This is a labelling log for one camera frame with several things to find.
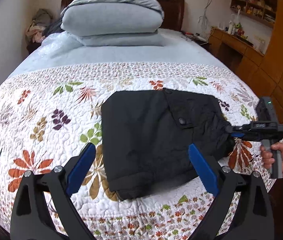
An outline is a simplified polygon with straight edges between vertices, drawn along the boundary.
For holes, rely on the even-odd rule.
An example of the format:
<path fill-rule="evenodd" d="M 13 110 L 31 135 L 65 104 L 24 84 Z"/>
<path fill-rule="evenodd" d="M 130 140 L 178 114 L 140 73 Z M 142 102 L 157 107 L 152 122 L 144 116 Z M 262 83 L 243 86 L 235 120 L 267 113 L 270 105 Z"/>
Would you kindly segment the black pants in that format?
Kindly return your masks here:
<path fill-rule="evenodd" d="M 217 98 L 179 90 L 120 91 L 101 107 L 102 153 L 109 190 L 122 200 L 197 177 L 194 144 L 220 160 L 235 145 Z"/>

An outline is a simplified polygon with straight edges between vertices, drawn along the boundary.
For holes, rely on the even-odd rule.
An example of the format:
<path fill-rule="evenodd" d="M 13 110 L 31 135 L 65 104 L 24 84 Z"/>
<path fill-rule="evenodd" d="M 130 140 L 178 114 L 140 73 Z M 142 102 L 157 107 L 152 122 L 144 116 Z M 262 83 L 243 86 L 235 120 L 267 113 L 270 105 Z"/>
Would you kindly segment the wooden cabinet with shelves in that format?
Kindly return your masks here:
<path fill-rule="evenodd" d="M 256 96 L 270 96 L 283 124 L 283 0 L 229 0 L 240 28 L 231 34 L 213 27 L 209 51 Z"/>

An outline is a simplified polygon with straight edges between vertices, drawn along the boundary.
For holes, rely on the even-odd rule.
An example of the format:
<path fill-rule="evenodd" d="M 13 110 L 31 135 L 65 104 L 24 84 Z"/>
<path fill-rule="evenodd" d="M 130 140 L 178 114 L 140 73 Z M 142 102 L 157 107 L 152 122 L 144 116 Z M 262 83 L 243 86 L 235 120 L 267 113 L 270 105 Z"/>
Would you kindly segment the floral white quilt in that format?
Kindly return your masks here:
<path fill-rule="evenodd" d="M 96 156 L 71 201 L 94 239 L 190 239 L 214 196 L 197 177 L 147 196 L 122 200 L 109 190 L 102 153 L 102 104 L 115 92 L 179 90 L 218 99 L 231 126 L 257 121 L 258 97 L 227 68 L 195 63 L 90 63 L 16 75 L 0 86 L 0 229 L 9 233 L 14 200 L 27 170 L 46 174 L 78 156 L 88 143 Z M 269 192 L 280 167 L 263 167 L 261 142 L 234 138 L 216 160 L 235 173 L 261 174 Z M 44 193 L 56 230 L 66 231 L 50 193 Z M 227 232 L 240 199 L 236 192 L 219 230 Z"/>

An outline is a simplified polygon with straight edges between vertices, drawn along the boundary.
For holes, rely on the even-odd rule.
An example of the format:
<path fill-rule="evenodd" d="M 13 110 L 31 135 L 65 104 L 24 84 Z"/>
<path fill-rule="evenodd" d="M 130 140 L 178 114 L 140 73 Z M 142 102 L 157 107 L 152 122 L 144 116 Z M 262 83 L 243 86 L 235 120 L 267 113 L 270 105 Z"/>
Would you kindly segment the wooden headboard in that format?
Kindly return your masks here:
<path fill-rule="evenodd" d="M 61 0 L 61 11 L 73 0 Z M 184 16 L 184 0 L 157 0 L 164 12 L 161 28 L 181 31 Z"/>

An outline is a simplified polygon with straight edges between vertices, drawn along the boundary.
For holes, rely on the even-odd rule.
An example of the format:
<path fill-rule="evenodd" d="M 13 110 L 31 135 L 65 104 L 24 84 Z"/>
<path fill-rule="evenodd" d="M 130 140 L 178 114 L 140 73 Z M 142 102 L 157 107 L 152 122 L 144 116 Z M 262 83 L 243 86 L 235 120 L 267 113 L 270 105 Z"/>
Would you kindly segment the light blue bed sheet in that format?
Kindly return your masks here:
<path fill-rule="evenodd" d="M 164 46 L 87 47 L 66 33 L 49 35 L 42 45 L 30 54 L 10 75 L 35 70 L 100 62 L 170 62 L 197 63 L 226 68 L 226 66 L 182 33 L 159 29 Z"/>

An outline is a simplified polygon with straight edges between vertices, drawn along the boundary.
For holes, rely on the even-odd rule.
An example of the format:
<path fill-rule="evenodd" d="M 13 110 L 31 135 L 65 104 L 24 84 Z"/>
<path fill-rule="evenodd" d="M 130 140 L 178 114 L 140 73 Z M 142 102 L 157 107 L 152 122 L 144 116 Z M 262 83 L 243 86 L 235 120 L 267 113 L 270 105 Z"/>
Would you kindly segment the pile of clothes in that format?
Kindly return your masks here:
<path fill-rule="evenodd" d="M 39 9 L 32 22 L 25 31 L 27 45 L 33 43 L 42 43 L 45 38 L 54 33 L 62 33 L 62 18 L 56 20 L 52 13 L 47 9 Z"/>

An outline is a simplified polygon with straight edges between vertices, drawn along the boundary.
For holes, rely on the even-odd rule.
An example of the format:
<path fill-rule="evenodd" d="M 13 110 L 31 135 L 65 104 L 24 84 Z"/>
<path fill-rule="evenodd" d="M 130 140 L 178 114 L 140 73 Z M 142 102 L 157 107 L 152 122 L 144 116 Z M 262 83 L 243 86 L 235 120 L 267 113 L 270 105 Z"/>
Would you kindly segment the grey folded duvet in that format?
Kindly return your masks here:
<path fill-rule="evenodd" d="M 61 28 L 85 46 L 164 45 L 156 0 L 73 0 L 61 16 Z"/>

